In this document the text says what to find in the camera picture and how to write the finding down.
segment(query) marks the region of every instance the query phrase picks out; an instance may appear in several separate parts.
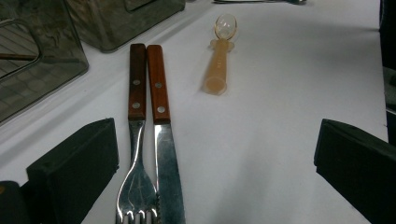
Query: plastic spoon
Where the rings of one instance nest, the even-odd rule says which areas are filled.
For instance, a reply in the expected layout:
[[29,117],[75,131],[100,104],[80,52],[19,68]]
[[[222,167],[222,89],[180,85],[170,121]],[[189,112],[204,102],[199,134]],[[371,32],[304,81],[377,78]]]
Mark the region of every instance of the plastic spoon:
[[218,40],[212,40],[210,46],[215,50],[207,69],[204,91],[209,94],[221,95],[227,89],[227,51],[233,49],[233,42],[229,40],[236,33],[236,19],[231,14],[218,17],[215,23],[215,34]]

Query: metal spoon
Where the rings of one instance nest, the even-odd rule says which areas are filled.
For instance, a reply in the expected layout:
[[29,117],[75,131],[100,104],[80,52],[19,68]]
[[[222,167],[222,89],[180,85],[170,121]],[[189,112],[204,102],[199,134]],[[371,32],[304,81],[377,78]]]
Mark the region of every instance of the metal spoon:
[[203,89],[206,93],[220,95],[227,89],[227,51],[233,49],[233,42],[229,40],[235,35],[236,27],[236,18],[231,14],[221,15],[216,20],[215,34],[218,40],[210,42],[215,51],[205,76]]
[[213,0],[213,3],[215,4],[277,3],[277,2],[286,2],[297,6],[306,4],[306,0]]

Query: metal utensil handle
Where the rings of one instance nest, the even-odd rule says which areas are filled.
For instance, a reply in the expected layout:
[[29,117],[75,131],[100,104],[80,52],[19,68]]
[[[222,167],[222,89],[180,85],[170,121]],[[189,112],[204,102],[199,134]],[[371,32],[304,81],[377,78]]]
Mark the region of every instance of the metal utensil handle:
[[146,46],[132,44],[130,48],[128,120],[146,118]]
[[148,46],[148,78],[154,124],[170,123],[163,48],[160,45]]

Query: white tabletop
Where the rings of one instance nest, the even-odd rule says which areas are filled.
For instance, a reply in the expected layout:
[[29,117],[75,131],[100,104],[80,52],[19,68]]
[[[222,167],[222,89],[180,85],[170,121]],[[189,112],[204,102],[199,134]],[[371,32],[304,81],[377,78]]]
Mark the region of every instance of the white tabletop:
[[[214,96],[201,86],[223,13],[235,15],[239,31],[228,90]],[[0,127],[0,179],[22,185],[33,161],[82,126],[114,118],[120,169],[83,222],[113,223],[130,160],[129,44],[159,44],[188,223],[368,223],[313,160],[322,119],[388,139],[378,13],[379,0],[196,0],[116,52],[83,44],[88,73]],[[154,179],[151,118],[144,160]]]

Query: knife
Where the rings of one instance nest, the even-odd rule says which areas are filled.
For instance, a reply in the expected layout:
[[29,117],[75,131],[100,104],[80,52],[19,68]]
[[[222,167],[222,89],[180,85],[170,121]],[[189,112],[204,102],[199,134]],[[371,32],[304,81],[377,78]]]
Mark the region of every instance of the knife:
[[171,128],[163,49],[159,45],[150,45],[147,47],[147,53],[155,134],[159,217],[162,224],[184,224],[186,218]]

